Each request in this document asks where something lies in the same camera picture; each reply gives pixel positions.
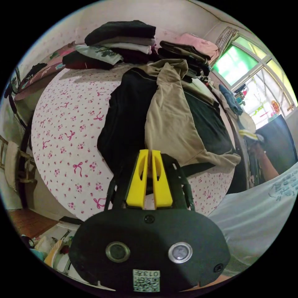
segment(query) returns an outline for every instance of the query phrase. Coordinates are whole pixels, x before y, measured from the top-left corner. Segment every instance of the wooden floor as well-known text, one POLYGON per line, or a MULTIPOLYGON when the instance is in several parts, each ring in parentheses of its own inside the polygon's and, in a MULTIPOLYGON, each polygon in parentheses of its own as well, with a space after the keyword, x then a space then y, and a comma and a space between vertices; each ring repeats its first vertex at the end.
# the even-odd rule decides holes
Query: wooden floor
POLYGON ((31 211, 30 209, 20 209, 8 211, 12 223, 17 232, 30 238, 40 236, 58 222, 31 211))

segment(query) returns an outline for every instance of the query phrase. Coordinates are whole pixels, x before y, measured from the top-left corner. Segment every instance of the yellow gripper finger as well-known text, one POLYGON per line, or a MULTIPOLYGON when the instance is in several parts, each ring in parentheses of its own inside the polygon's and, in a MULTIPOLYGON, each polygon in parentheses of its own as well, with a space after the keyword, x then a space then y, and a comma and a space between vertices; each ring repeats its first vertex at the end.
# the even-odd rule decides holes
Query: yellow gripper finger
POLYGON ((149 150, 140 150, 126 199, 126 204, 129 207, 144 209, 148 174, 148 155, 149 150))
POLYGON ((158 150, 152 150, 152 171, 155 209, 172 206, 173 199, 162 157, 158 150))

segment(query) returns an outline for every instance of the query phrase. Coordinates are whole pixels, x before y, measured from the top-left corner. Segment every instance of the window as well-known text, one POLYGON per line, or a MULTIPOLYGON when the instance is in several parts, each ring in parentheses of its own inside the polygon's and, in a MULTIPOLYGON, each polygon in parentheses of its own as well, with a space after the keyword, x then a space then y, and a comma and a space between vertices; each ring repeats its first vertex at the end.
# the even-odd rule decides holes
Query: window
POLYGON ((233 85, 257 64, 257 60, 250 55, 235 46, 230 46, 213 68, 233 85))
POLYGON ((286 76, 285 72, 275 63, 273 60, 270 60, 267 65, 275 72, 275 74, 279 77, 279 79, 283 82, 284 86, 288 90, 291 98, 294 101, 295 106, 298 106, 297 98, 294 93, 294 90, 290 84, 288 77, 286 76))
POLYGON ((247 94, 243 109, 252 117, 257 128, 279 114, 287 116, 291 112, 284 91, 266 68, 259 70, 245 84, 247 94))
POLYGON ((266 53, 264 53, 260 48, 258 48, 253 43, 249 42, 248 40, 244 39, 243 37, 238 37, 234 41, 235 43, 245 47, 247 50, 254 53, 256 56, 258 56, 260 59, 263 59, 266 57, 266 53))
POLYGON ((278 115, 287 117, 298 107, 293 88, 274 57, 243 36, 232 42, 212 71, 231 90, 244 90, 237 93, 237 100, 243 101, 257 128, 278 115))

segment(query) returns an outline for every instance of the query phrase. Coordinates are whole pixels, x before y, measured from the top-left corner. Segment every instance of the curtain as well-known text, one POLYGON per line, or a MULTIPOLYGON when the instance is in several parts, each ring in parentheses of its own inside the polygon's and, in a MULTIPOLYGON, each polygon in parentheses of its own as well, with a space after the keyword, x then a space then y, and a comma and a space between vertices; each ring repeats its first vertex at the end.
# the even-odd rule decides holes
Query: curtain
POLYGON ((218 37, 215 44, 218 47, 219 55, 218 57, 210 63, 210 67, 213 67, 222 54, 226 51, 231 42, 237 37, 238 30, 232 27, 227 27, 218 37))

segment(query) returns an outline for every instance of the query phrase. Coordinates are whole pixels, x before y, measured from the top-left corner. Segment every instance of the yellow object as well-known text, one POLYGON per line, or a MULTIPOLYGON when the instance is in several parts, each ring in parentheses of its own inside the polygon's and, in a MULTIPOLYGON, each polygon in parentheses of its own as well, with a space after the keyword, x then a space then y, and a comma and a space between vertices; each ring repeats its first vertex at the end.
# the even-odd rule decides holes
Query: yellow object
POLYGON ((173 199, 161 154, 158 150, 152 150, 152 171, 155 209, 172 206, 173 199))
POLYGON ((58 252, 60 251, 61 247, 63 245, 63 241, 62 240, 58 240, 57 243, 52 247, 51 251, 49 252, 49 254, 47 255, 47 257, 45 258, 44 262, 53 268, 54 266, 54 260, 58 254, 58 252))
POLYGON ((144 209, 148 174, 149 150, 140 150, 126 203, 130 207, 144 209))

